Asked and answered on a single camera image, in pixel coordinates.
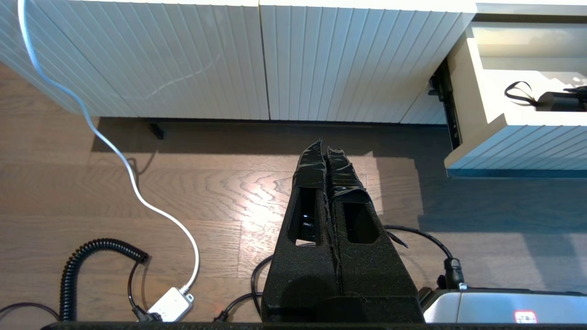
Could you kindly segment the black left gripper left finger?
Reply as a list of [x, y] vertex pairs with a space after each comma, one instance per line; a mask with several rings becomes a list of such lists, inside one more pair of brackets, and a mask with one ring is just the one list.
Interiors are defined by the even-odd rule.
[[339, 293], [322, 140], [300, 154], [261, 298], [263, 322], [316, 322], [317, 306]]

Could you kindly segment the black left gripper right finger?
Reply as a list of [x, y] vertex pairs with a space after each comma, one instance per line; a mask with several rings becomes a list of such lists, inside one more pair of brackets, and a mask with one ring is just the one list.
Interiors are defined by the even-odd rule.
[[341, 148], [328, 148], [327, 199], [339, 295], [346, 322], [423, 322], [418, 290]]

